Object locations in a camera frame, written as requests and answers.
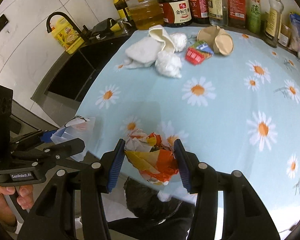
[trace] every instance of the black sink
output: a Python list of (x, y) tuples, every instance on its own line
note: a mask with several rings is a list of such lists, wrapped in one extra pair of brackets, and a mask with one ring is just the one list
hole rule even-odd
[(109, 60), (130, 36), (99, 41), (78, 49), (54, 78), (48, 91), (82, 102)]

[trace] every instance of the yellow oil container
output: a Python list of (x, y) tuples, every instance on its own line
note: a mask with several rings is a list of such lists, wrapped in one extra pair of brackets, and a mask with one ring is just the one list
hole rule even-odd
[(63, 17), (52, 27), (52, 35), (69, 54), (73, 54), (84, 43), (77, 31)]

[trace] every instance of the yellow oil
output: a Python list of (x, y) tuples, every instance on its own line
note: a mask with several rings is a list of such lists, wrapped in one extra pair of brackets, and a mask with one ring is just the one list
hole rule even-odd
[(156, 0), (131, 8), (130, 13), (138, 30), (148, 30), (150, 27), (163, 25), (163, 14)]

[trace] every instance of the red label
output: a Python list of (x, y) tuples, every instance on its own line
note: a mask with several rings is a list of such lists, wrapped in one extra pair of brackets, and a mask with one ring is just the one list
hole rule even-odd
[(205, 57), (194, 48), (189, 47), (186, 53), (186, 60), (191, 62), (193, 65), (198, 65), (205, 60)]
[(209, 17), (207, 0), (189, 0), (190, 9), (193, 17), (207, 18)]
[(246, 0), (228, 0), (229, 17), (244, 21), (246, 18)]

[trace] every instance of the plastic bottle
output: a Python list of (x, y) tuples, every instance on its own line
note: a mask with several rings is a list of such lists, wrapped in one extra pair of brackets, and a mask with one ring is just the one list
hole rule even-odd
[(228, 25), (227, 0), (208, 0), (208, 8), (211, 25), (220, 27)]
[(260, 33), (261, 28), (261, 4), (260, 0), (249, 0), (248, 30), (252, 33)]
[(265, 43), (271, 47), (278, 46), (278, 35), (281, 29), (281, 18), (283, 11), (283, 3), (281, 0), (269, 0), (270, 11), (269, 20), (265, 32)]
[(227, 0), (229, 11), (229, 26), (245, 29), (246, 0)]
[(192, 20), (199, 24), (209, 24), (209, 9), (207, 0), (189, 0)]

